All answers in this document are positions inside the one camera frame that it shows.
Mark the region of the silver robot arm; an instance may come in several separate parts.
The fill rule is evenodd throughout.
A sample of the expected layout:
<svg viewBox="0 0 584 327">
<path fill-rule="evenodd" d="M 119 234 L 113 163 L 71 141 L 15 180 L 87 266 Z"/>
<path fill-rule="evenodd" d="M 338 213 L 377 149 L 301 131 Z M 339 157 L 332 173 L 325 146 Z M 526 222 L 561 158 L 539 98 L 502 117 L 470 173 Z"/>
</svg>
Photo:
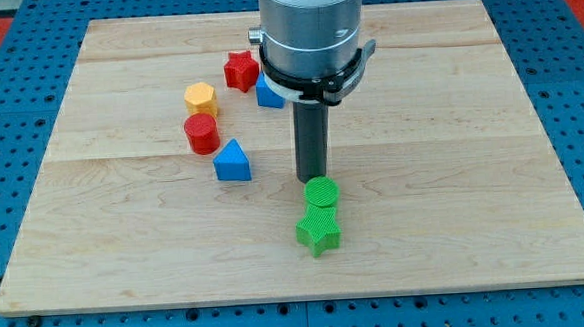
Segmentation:
<svg viewBox="0 0 584 327">
<path fill-rule="evenodd" d="M 327 77 L 352 60 L 363 0 L 258 0 L 262 54 L 288 76 Z"/>
</svg>

